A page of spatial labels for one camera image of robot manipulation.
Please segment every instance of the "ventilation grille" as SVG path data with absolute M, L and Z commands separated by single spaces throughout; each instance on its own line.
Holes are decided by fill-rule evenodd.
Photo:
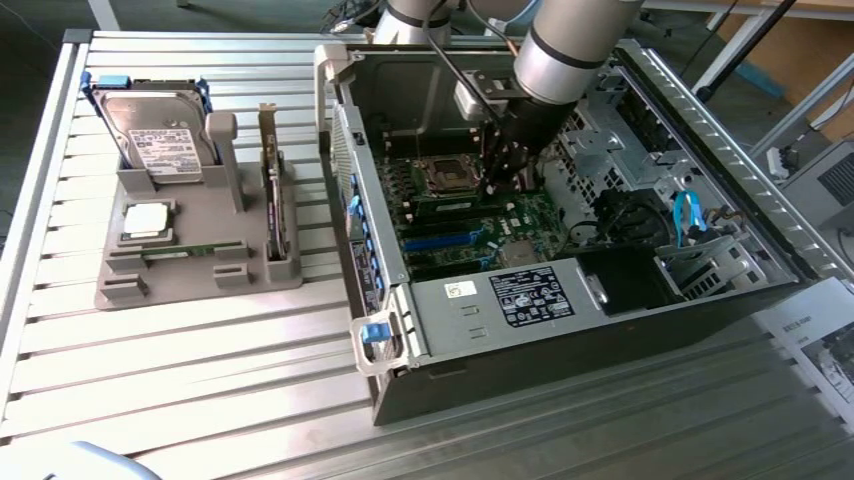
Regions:
M 342 122 L 343 113 L 340 109 L 335 109 L 332 116 L 332 164 L 338 174 L 338 188 L 344 195 L 344 201 L 350 203 L 352 199 L 352 187 L 350 185 L 350 174 L 352 173 L 352 155 L 347 145 L 347 132 Z
M 842 206 L 854 201 L 854 153 L 818 176 L 818 182 Z

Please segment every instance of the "slotted metal worktable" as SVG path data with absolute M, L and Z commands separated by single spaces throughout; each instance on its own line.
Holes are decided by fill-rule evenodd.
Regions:
M 685 351 L 372 427 L 315 143 L 312 52 L 331 41 L 100 32 L 64 44 L 0 271 L 0 450 L 88 440 L 180 480 L 850 478 L 839 421 L 751 322 Z M 76 93 L 84 69 L 204 76 L 214 108 L 238 115 L 243 161 L 260 150 L 258 104 L 278 104 L 300 289 L 94 309 L 118 153 Z

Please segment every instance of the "hard drive label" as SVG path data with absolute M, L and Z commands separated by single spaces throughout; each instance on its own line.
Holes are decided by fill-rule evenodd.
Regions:
M 551 267 L 495 275 L 490 282 L 511 327 L 575 315 Z
M 196 145 L 188 129 L 130 130 L 150 175 L 182 175 L 202 172 Z

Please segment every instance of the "hard drive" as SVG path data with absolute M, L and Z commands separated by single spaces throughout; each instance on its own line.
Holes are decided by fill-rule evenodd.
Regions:
M 104 119 L 123 168 L 144 168 L 155 183 L 202 181 L 202 167 L 219 164 L 204 130 L 211 111 L 204 81 L 83 78 L 83 92 Z

